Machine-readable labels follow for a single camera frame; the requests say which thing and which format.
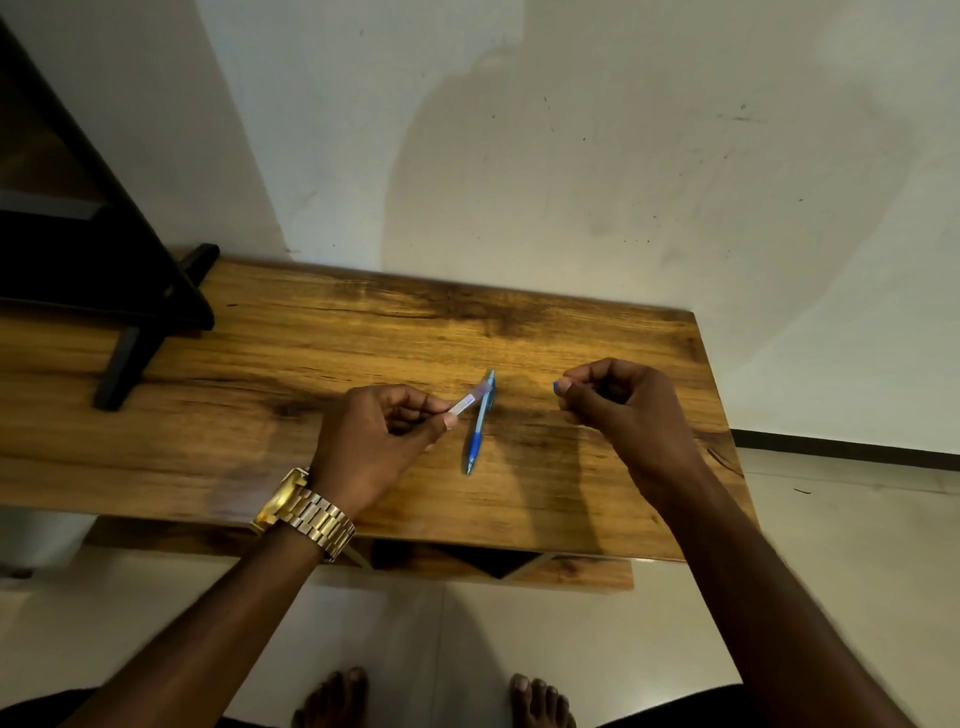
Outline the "person's right foot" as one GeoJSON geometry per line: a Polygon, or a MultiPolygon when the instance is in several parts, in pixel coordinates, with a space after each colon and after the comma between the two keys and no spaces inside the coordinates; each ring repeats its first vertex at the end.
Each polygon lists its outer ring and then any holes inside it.
{"type": "Polygon", "coordinates": [[[510,678],[510,728],[577,728],[570,700],[541,678],[510,678]]]}

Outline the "person's right forearm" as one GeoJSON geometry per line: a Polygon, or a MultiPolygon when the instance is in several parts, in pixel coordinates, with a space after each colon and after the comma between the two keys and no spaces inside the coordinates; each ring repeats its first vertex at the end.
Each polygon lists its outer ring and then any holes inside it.
{"type": "Polygon", "coordinates": [[[703,462],[627,459],[670,529],[757,710],[775,728],[918,728],[703,462]]]}

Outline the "gold metal wristwatch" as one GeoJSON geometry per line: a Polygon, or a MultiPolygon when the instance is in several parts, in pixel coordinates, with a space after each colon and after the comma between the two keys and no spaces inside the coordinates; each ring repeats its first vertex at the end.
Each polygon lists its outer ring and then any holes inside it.
{"type": "Polygon", "coordinates": [[[248,526],[262,536],[276,524],[286,524],[320,548],[325,564],[333,564],[354,539],[355,525],[338,507],[308,488],[308,477],[307,468],[291,468],[248,526]]]}

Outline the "wooden lower table shelf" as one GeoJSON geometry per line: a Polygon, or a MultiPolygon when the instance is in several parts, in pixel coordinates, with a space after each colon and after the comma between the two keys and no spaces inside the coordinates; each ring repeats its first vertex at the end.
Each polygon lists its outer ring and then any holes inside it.
{"type": "MultiPolygon", "coordinates": [[[[86,546],[139,552],[239,557],[256,541],[248,527],[99,516],[86,546]]],[[[335,562],[366,573],[620,593],[634,588],[626,560],[356,537],[335,562]]]]}

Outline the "person's left hand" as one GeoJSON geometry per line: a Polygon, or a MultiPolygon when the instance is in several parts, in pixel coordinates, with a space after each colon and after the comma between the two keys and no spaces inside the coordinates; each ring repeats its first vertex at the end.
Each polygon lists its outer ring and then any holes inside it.
{"type": "Polygon", "coordinates": [[[441,414],[450,407],[406,384],[348,390],[323,415],[308,488],[357,521],[419,458],[392,457],[392,419],[402,411],[441,414]]]}

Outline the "black stand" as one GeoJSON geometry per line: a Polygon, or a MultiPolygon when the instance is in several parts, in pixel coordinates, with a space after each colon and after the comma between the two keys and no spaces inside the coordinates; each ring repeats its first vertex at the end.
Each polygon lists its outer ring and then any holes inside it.
{"type": "Polygon", "coordinates": [[[172,334],[213,330],[219,257],[174,258],[0,16],[0,302],[126,322],[93,407],[123,407],[172,334]]]}

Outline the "black baseboard strip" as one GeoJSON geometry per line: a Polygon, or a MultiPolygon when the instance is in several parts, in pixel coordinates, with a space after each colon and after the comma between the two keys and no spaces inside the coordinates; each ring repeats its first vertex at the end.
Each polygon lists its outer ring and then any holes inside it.
{"type": "Polygon", "coordinates": [[[743,429],[730,432],[740,449],[960,473],[960,454],[956,453],[743,429]]]}

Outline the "person's left forearm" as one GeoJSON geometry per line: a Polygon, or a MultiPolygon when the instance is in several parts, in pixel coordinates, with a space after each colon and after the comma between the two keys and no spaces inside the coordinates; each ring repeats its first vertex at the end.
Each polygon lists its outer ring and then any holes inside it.
{"type": "Polygon", "coordinates": [[[60,728],[214,728],[324,554],[270,528],[60,728]]]}

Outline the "person's right hand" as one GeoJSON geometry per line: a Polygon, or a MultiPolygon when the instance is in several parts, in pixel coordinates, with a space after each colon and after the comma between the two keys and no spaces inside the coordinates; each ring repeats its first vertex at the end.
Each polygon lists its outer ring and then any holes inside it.
{"type": "Polygon", "coordinates": [[[637,490],[654,507],[691,498],[712,472],[695,442],[670,378],[636,362],[605,358],[560,378],[594,383],[605,398],[601,430],[637,490]]]}

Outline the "person's left foot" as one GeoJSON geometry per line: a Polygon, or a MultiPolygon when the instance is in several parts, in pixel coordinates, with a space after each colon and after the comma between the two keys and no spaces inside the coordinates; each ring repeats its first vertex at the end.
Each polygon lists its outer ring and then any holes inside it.
{"type": "Polygon", "coordinates": [[[331,673],[294,712],[291,728],[367,728],[369,688],[361,666],[331,673]]]}

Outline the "blue ballpoint pen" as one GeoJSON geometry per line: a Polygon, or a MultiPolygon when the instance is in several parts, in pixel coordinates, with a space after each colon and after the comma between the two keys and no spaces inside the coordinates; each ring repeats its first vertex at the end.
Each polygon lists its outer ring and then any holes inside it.
{"type": "Polygon", "coordinates": [[[474,472],[478,456],[481,452],[486,419],[493,407],[497,392],[497,372],[490,369],[479,385],[479,394],[474,396],[472,420],[470,429],[465,436],[462,449],[462,474],[470,476],[474,472]]]}

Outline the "person's foot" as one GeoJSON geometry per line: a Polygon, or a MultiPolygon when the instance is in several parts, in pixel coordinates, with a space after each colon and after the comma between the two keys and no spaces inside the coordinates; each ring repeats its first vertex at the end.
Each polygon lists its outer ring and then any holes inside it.
{"type": "Polygon", "coordinates": [[[331,673],[294,712],[291,728],[367,728],[369,688],[361,666],[331,673]]]}
{"type": "Polygon", "coordinates": [[[570,700],[541,678],[510,678],[510,728],[577,728],[570,700]]]}

